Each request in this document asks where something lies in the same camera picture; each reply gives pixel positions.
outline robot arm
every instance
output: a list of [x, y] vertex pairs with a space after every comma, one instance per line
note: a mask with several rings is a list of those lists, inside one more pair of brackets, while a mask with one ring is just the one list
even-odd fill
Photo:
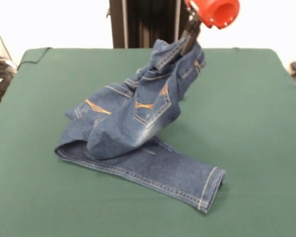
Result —
[[240, 10], [239, 0], [185, 0], [192, 19], [187, 23], [182, 38], [186, 41], [181, 55], [185, 55], [193, 47], [200, 33], [200, 24], [211, 28], [223, 29], [232, 24]]

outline jeans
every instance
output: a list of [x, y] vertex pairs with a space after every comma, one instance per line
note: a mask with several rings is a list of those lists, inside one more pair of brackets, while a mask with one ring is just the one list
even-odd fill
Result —
[[184, 41], [157, 40], [150, 62], [134, 76], [68, 109], [71, 122], [55, 152], [62, 160], [118, 175], [207, 213], [225, 171], [156, 136], [178, 118], [179, 102], [205, 66], [198, 44], [180, 55]]

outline white wall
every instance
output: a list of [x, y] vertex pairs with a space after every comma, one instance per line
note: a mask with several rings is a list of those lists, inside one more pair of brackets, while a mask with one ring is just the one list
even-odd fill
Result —
[[[272, 48], [285, 67], [296, 60], [296, 0], [240, 0], [236, 22], [202, 27], [203, 47]], [[0, 0], [0, 34], [19, 63], [36, 47], [112, 48], [109, 0]]]

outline jeans back pocket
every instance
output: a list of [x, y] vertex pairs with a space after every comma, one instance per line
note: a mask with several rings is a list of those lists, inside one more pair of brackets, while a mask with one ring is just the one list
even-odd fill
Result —
[[150, 83], [152, 81], [147, 83], [147, 87], [143, 86], [138, 90], [134, 96], [134, 118], [146, 128], [154, 124], [171, 106], [168, 82], [161, 85], [158, 91], [150, 90]]

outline green table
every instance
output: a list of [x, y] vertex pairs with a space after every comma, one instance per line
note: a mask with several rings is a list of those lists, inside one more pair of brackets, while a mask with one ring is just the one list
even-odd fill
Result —
[[264, 49], [206, 49], [161, 138], [224, 168], [208, 214], [60, 161], [67, 108], [145, 65], [149, 49], [33, 49], [0, 106], [0, 237], [296, 237], [296, 86]]

